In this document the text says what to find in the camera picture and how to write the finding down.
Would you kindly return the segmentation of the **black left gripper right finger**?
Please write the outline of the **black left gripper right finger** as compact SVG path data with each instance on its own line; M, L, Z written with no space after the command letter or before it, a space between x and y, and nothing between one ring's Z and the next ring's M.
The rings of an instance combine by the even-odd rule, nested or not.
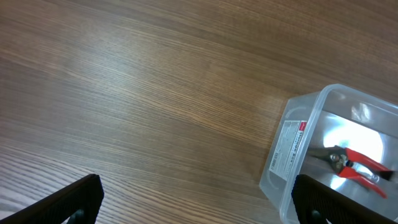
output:
M291 196L300 223L395 223L305 174L296 176Z

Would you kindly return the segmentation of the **red handled cutters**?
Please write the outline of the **red handled cutters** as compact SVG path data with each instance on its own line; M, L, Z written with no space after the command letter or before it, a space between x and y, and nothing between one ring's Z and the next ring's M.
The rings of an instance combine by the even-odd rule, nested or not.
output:
M387 194L375 182L365 175L360 174L354 169L354 165L362 165L368 168L373 174L379 176L379 172L390 170L384 165L371 159L364 154L354 151L347 147L309 147L309 156L323 160L329 164L335 175L341 178L353 180L368 190L373 190L382 198L387 198Z

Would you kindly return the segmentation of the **clear plastic storage container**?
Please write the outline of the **clear plastic storage container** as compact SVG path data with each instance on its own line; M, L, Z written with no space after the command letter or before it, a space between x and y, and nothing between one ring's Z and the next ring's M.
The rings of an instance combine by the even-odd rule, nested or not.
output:
M397 221L397 176L382 179L364 164L354 170L380 186L387 197L338 177L309 156L310 147L347 147L397 170L397 105L341 84L291 98L280 119L259 186L283 223L298 223L291 197L297 175L306 174L368 209Z

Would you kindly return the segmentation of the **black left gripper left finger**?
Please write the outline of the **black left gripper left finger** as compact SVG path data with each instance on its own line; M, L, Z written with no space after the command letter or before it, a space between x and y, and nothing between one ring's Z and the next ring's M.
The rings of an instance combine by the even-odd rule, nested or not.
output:
M100 176L89 174L2 219L1 224L94 224L103 199Z

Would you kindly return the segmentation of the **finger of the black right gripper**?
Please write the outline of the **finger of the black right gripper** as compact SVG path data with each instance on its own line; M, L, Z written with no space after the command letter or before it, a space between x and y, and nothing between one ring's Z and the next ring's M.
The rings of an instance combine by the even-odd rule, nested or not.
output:
M395 171L394 170L383 170L379 172L379 176L382 179L388 180L388 181L393 181L394 176L395 176Z

